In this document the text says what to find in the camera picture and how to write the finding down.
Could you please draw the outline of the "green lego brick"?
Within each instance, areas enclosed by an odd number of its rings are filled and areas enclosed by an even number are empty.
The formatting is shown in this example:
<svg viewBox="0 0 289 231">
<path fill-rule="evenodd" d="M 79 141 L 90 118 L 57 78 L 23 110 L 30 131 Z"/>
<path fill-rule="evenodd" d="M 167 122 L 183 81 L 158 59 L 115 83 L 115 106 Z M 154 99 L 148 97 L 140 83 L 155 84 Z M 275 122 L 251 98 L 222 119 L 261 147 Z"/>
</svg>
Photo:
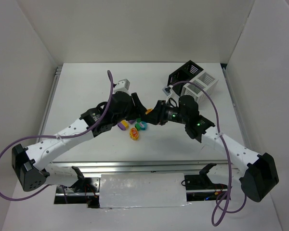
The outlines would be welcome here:
<svg viewBox="0 0 289 231">
<path fill-rule="evenodd" d="M 141 130 L 141 126 L 139 125 L 139 123 L 136 123 L 134 126 L 135 126 L 135 128 L 136 128 L 138 131 Z"/>
</svg>

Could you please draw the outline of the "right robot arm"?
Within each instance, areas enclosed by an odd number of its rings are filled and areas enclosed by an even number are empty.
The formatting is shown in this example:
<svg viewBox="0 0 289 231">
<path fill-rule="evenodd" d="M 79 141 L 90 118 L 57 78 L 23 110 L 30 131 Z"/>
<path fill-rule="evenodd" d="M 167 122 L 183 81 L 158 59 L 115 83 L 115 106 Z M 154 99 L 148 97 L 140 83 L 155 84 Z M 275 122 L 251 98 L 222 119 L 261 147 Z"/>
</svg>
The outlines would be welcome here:
<svg viewBox="0 0 289 231">
<path fill-rule="evenodd" d="M 171 107 L 159 100 L 151 112 L 141 119 L 153 125 L 175 122 L 185 125 L 187 135 L 205 146 L 230 157 L 243 176 L 239 179 L 243 193 L 252 201 L 260 202 L 279 182 L 274 158 L 244 147 L 218 131 L 217 125 L 202 116 L 191 96 L 181 96 L 178 106 Z"/>
</svg>

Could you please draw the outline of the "yellow curved lego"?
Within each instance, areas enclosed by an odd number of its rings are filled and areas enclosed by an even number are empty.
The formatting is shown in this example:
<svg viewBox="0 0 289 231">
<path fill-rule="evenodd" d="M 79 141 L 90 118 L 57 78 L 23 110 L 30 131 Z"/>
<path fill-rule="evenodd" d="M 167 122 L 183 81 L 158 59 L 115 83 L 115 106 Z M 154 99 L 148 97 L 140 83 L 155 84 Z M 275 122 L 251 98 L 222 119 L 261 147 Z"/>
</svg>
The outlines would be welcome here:
<svg viewBox="0 0 289 231">
<path fill-rule="evenodd" d="M 153 109 L 147 109 L 147 111 L 146 111 L 145 114 L 146 114 L 146 115 L 149 114 L 152 110 L 153 110 Z"/>
</svg>

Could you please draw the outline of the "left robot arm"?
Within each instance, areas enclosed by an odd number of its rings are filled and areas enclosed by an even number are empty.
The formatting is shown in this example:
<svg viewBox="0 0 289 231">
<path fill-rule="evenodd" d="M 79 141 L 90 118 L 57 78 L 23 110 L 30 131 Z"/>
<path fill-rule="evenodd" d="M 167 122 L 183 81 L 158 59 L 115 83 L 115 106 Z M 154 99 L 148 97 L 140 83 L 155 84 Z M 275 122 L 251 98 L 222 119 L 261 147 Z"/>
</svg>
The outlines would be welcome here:
<svg viewBox="0 0 289 231">
<path fill-rule="evenodd" d="M 110 131 L 122 120 L 137 119 L 145 115 L 147 109 L 138 95 L 118 91 L 107 102 L 88 109 L 69 125 L 47 139 L 23 147 L 12 148 L 12 167 L 25 192 L 33 191 L 46 182 L 52 174 L 46 170 L 49 164 L 73 147 Z"/>
</svg>

